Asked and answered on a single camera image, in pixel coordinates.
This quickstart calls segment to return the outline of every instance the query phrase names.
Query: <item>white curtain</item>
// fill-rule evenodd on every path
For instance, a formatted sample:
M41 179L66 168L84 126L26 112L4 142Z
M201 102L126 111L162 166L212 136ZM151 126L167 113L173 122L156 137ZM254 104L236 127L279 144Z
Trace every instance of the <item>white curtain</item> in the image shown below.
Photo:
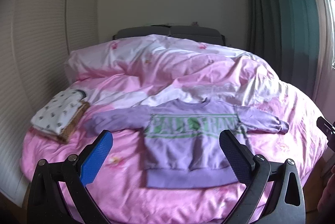
M322 108L326 101L332 74L335 23L331 0L316 0L316 3L319 15L320 46L312 100L319 108Z

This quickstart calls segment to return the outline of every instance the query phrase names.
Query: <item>pink duvet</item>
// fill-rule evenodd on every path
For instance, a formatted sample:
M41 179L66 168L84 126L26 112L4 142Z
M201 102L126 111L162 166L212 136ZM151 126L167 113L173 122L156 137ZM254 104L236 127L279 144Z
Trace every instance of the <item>pink duvet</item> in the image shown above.
M67 145L41 137L33 129L27 132L21 169L29 180L41 158L63 161L93 142L95 137L82 127L92 114L138 104L154 106L176 98L186 102L221 99L254 106L287 121L290 129L285 135L249 133L249 139L255 152L270 161L294 159L303 183L326 147L327 139L316 127L322 114L315 104L280 81L264 60L242 50L150 35L73 51L65 69L71 87L86 91L92 106ZM113 148L94 182L87 186L112 221L206 223L227 216L245 188L240 183L193 190L145 188L143 137L124 130L113 138ZM259 216L270 187L252 220ZM65 185L61 188L72 208Z

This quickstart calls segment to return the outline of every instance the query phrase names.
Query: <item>bolt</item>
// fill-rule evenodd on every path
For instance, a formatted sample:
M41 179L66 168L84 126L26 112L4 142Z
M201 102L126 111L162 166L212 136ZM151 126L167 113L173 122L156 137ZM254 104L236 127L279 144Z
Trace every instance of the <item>bolt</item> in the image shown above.
M68 158L67 158L70 162L73 162L77 159L77 155L76 154L71 154Z
M45 160L44 160L44 159L39 160L39 165L40 165L40 166L42 166L42 165L44 165L44 164L45 164Z
M265 159L265 158L264 158L262 155L260 155L260 154L257 154L257 155L255 156L255 158L256 158L257 161L260 161L260 162L263 162L264 159Z
M294 161L292 159L287 159L288 164L294 165Z

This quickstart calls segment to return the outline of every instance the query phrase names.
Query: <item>teal curtain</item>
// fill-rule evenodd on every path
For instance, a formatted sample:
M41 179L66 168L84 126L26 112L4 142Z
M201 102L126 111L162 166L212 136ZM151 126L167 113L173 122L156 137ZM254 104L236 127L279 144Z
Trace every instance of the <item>teal curtain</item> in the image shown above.
M251 0L249 51L264 58L282 81L309 97L319 56L315 0Z

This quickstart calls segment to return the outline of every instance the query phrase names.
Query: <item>sweatshirt sleeve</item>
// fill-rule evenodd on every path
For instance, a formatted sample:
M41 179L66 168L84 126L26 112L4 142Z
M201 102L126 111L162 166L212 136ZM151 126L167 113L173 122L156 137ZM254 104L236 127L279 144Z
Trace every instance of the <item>sweatshirt sleeve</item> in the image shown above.
M268 133L287 133L289 125L278 117L260 111L254 107L235 106L239 120L247 126L247 130L260 130Z
M126 109L115 109L93 115L85 123L88 134L98 135L103 130L115 132L124 129L146 128L150 121L150 107L140 105Z

